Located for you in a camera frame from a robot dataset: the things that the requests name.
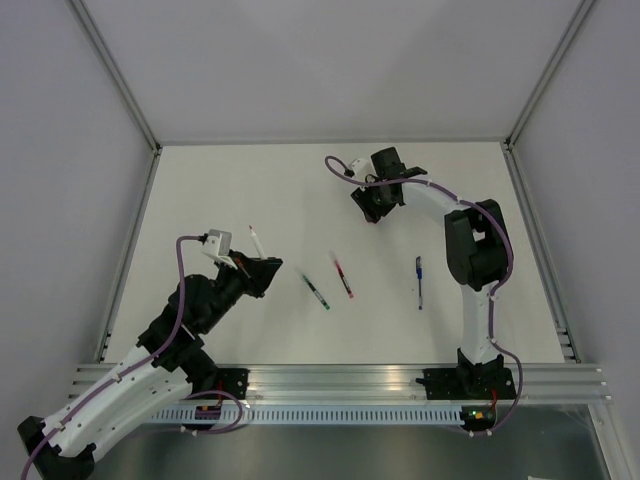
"green marker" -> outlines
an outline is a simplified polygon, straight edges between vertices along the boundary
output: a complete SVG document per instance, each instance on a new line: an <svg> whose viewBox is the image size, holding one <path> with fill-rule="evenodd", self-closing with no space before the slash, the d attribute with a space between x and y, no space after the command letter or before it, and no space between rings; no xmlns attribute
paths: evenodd
<svg viewBox="0 0 640 480"><path fill-rule="evenodd" d="M316 296L316 298L318 300L320 300L320 303L324 306L324 308L326 310L329 310L331 307L329 306L329 304L327 303L327 301L324 299L324 297L322 295L320 295L320 292L318 291L318 289L316 287L313 286L313 283L311 283L311 280L309 280L307 278L307 276L303 273L302 274L302 279L304 280L304 282L309 286L309 288L311 289L311 291L313 292L313 294Z"/></svg>

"cable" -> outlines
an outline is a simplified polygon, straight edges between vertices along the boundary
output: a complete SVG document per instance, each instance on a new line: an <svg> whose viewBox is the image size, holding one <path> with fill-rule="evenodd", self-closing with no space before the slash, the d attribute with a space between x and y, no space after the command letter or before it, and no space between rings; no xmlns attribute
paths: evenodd
<svg viewBox="0 0 640 480"><path fill-rule="evenodd" d="M184 315L185 288L186 288L185 281L184 281L184 262L182 259L181 247L182 247L182 242L186 240L200 240L200 237L196 235L184 235L182 237L179 237L176 240L176 256L178 259L178 274L180 276L180 284L179 284L180 298L178 301L178 314L176 315L176 322L173 325L173 330L171 331L171 334L167 337L167 340L155 352L150 354L148 357L140 360L139 362L131 365L130 367L125 368L122 372L118 373L120 377L124 377L125 375L128 375L131 372L142 367L143 365L146 365L147 363L151 362L154 358L156 358L158 355L160 355L162 352L164 352L167 348L169 348L169 345L171 344L173 339L176 338L176 335L180 330L180 325L182 324L182 316ZM62 420L60 420L60 424L64 427L64 425L69 423L73 418L73 416L76 415L80 410L82 410L91 400L96 398L98 395L100 395L100 393L105 391L114 383L116 383L116 380L114 380L113 378L110 378L105 383L98 386L93 392L91 392L85 398L83 398L78 403L78 405L76 405L71 411L69 411L69 413L67 413L67 415L64 418L62 418ZM51 429L51 431L47 435L45 435L45 437L40 441L40 443L36 446L36 448L33 449L33 452L31 452L31 455L29 455L29 458L27 459L27 463L25 463L24 468L22 469L20 480L27 480L27 475L29 474L31 465L33 465L33 462L38 457L38 454L44 448L44 446L47 443L49 443L49 441L59 431L60 430L58 428Z"/></svg>
<svg viewBox="0 0 640 480"><path fill-rule="evenodd" d="M222 380L218 382L218 390L222 390ZM219 407L220 405L222 405L222 395L218 395L218 403L216 404L216 407Z"/></svg>
<svg viewBox="0 0 640 480"><path fill-rule="evenodd" d="M371 183L360 182L358 180L354 180L353 178L340 173L331 165L332 161L339 163L344 168L345 171L350 171L349 167L347 167L347 165L338 157L334 157L333 155L328 155L324 159L324 164L331 173L333 173L336 177L344 180L345 182L349 182L359 187L383 187L386 185L395 185L399 183L417 183L420 185L425 185L426 187L434 188L435 190L449 197L451 200L455 201L456 203L460 205L464 205L466 207L473 208L474 210L479 212L483 217L485 217L489 221L489 223L491 223L491 226L496 230L496 232L498 232L498 236L502 240L502 243L504 244L505 249L507 251L507 272L505 276L502 278L502 280L496 283L491 288L491 290L489 290L489 339L491 340L491 343L495 347L495 349L498 350L498 352L513 359L513 361L516 362L516 365L518 367L518 389L516 391L516 398L513 400L513 403L511 404L511 407L509 407L509 410L507 411L505 416L502 417L500 422L497 423L491 429L491 431L495 431L495 430L498 430L499 428L502 428L502 426L505 424L507 420L509 420L514 410L518 406L518 403L520 402L520 398L522 397L522 388L524 385L524 370L522 368L522 362L520 361L520 359L515 353L512 353L509 350L506 350L502 348L500 345L498 345L498 341L496 340L494 335L495 294L498 291L498 289L501 288L507 282L507 280L509 280L509 278L511 278L511 274L513 273L513 248L511 247L511 243L509 242L509 237L507 237L506 232L500 226L498 221L493 217L493 215L487 212L480 205L458 198L458 196L455 193L443 187L442 185L438 185L437 183L434 183L432 181L422 180L420 178L398 178L395 180L384 180L381 182L371 182ZM487 435L487 431L485 430L482 432L475 432L475 434L476 436Z"/></svg>
<svg viewBox="0 0 640 480"><path fill-rule="evenodd" d="M498 392L496 391L495 388L491 389L491 396L493 397L493 402L491 402L491 406L489 407L489 410L495 410L496 405L498 405Z"/></svg>
<svg viewBox="0 0 640 480"><path fill-rule="evenodd" d="M143 432L139 432L139 433L133 433L130 434L127 438L136 438L142 435L147 435L150 433L189 433L193 436L197 436L197 435L218 435L221 433L229 433L232 432L234 430L237 430L238 427L237 425L240 423L240 421L242 420L242 418L244 417L244 407L242 406L242 403L240 403L240 400L238 400L236 397L234 397L233 395L231 395L228 392L225 392L224 390L207 390L204 392L198 392L198 393L193 393L191 395L189 395L188 397L185 397L184 400L191 400L193 398L198 398L198 397L203 397L205 395L219 395L222 397L227 397L229 400L231 400L233 403L236 404L236 407L238 407L238 416L236 417L236 419L231 422L229 425L227 425L226 427L222 427L222 428L216 428L213 430L189 430L186 427L180 427L180 428L176 428L176 427L171 427L171 428L159 428L159 429L155 429L155 430L147 430L147 431L143 431Z"/></svg>

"red marker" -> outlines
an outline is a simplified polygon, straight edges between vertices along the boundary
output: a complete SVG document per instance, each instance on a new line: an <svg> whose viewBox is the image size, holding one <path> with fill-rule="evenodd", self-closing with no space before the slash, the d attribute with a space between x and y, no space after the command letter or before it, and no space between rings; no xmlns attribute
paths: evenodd
<svg viewBox="0 0 640 480"><path fill-rule="evenodd" d="M353 298L353 292L351 291L351 287L349 287L349 282L347 282L347 278L344 276L344 272L342 271L342 267L340 266L340 262L338 262L338 257L332 252L331 258L333 260L333 264L336 266L338 270L338 275L340 275L340 280L342 280L342 284L344 285L345 290L349 294L349 298Z"/></svg>

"metal profile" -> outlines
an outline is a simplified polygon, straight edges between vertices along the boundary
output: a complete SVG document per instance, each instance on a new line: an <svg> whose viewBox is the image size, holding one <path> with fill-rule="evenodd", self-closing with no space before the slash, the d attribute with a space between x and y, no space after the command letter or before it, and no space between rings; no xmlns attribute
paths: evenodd
<svg viewBox="0 0 640 480"><path fill-rule="evenodd" d="M160 410L146 423L174 425L229 425L238 409L225 403L219 414L196 410L202 402L177 404ZM240 425L462 425L458 406L299 406L245 405Z"/></svg>
<svg viewBox="0 0 640 480"><path fill-rule="evenodd" d="M573 349L573 343L571 342L568 330L566 328L556 328L556 333L558 334L558 341L560 342L564 361L577 363L576 352Z"/></svg>
<svg viewBox="0 0 640 480"><path fill-rule="evenodd" d="M633 460L633 453L629 450L629 445L620 438L614 422L612 406L590 405L589 413L611 478L615 480L640 478L638 466Z"/></svg>
<svg viewBox="0 0 640 480"><path fill-rule="evenodd" d="M120 300L122 299L122 293L124 292L124 285L131 267L131 260L133 259L133 253L135 250L136 242L140 234L140 228L142 227L142 220L144 218L144 212L149 203L149 196L151 195L151 187L153 186L153 179L156 176L158 170L158 163L160 161L160 155L162 150L154 152L153 158L149 162L147 178L144 184L144 188L140 192L140 200L138 202L138 208L133 218L132 224L129 228L127 235L127 241L125 244L124 252L118 263L117 275L115 282L111 286L109 292L109 299L107 301L107 309L102 320L102 335L96 347L94 353L94 360L96 362L102 362L105 358L106 349L109 346L109 340L111 338L111 331L113 324L116 321L116 315L118 313L118 307Z"/></svg>
<svg viewBox="0 0 640 480"><path fill-rule="evenodd" d="M193 146L214 146L214 145L326 145L340 143L476 143L476 142L502 142L504 136L501 135L481 135L481 136L443 136L443 135L394 135L387 136L366 136L366 137L254 137L246 139L241 137L210 138L202 140L166 140L162 142L163 147L193 147Z"/></svg>
<svg viewBox="0 0 640 480"><path fill-rule="evenodd" d="M474 405L473 401L429 401L415 379L436 365L225 365L248 368L246 401L259 405ZM517 384L517 368L513 371ZM113 365L79 365L70 397L81 395ZM593 364L525 364L522 405L601 405L611 403L602 370ZM509 405L510 400L500 401Z"/></svg>
<svg viewBox="0 0 640 480"><path fill-rule="evenodd" d="M66 0L66 2L71 13L73 13L73 16L80 25L80 28L82 28L85 37L96 52L100 63L102 63L102 66L105 68L107 75L109 75L109 78L120 95L125 108L128 110L131 118L140 129L140 132L149 144L151 150L156 152L160 149L160 144L142 113L140 105L138 105L133 93L131 93L131 89L122 75L118 64L113 58L113 55L111 54L104 37L100 33L95 20L91 16L89 9L83 0Z"/></svg>
<svg viewBox="0 0 640 480"><path fill-rule="evenodd" d="M515 152L515 149L509 147L506 143L502 144L502 153L507 164L509 175L511 176L511 182L516 194L516 199L520 206L520 212L522 213L522 219L524 220L524 225L527 229L529 241L531 242L538 271L542 278L542 286L544 288L547 301L549 302L551 314L556 323L556 327L564 329L566 332L569 339L569 347L573 351L573 355L570 355L571 352L565 351L563 351L563 354L565 354L565 359L567 354L569 354L569 356L572 356L576 362L580 362L580 350L576 347L575 339L571 334L571 328L567 322L567 315L558 286L558 278L552 266L551 255L549 254L547 244L544 240L538 216L531 202L531 195L529 194L529 189L525 183L517 153Z"/></svg>
<svg viewBox="0 0 640 480"><path fill-rule="evenodd" d="M569 20L567 28L560 37L560 41L556 45L551 58L544 67L540 78L533 87L533 91L529 95L524 107L522 108L515 125L513 126L511 133L507 137L507 144L509 146L515 145L524 130L531 114L534 112L536 106L540 102L540 99L547 90L549 83L553 79L555 73L558 71L558 67L564 60L567 52L573 45L578 33L582 30L587 18L595 8L598 0L582 0L576 8L573 17Z"/></svg>

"enclosure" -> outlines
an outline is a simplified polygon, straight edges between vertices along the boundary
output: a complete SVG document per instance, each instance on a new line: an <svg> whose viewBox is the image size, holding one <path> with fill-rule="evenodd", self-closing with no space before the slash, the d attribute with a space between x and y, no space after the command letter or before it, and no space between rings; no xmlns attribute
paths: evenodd
<svg viewBox="0 0 640 480"><path fill-rule="evenodd" d="M0 12L7 478L27 460L17 425L82 395L162 312L176 238L228 231L253 256L249 225L283 265L203 350L249 370L255 424L151 433L195 404L167 406L91 478L639 478L637 2L39 0ZM356 187L325 166L392 146L459 199L501 207L514 260L495 340L524 381L491 438L420 417L475 405L428 400L416 382L455 366L463 336L443 225L411 205L368 224ZM216 277L199 246L183 256L187 275Z"/></svg>

